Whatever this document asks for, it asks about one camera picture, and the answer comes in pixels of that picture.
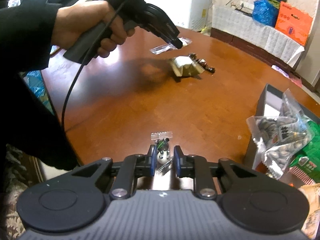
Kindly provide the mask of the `person left hand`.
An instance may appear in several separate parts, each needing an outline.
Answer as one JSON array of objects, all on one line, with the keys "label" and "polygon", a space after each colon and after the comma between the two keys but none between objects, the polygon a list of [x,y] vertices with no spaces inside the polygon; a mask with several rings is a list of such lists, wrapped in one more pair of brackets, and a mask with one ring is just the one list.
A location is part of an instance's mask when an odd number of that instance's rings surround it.
[{"label": "person left hand", "polygon": [[118,45],[122,45],[135,30],[124,29],[123,20],[117,16],[112,18],[115,10],[106,1],[89,1],[62,7],[57,11],[51,44],[62,49],[71,48],[80,35],[97,24],[111,21],[112,35],[100,42],[97,54],[106,58]]}]

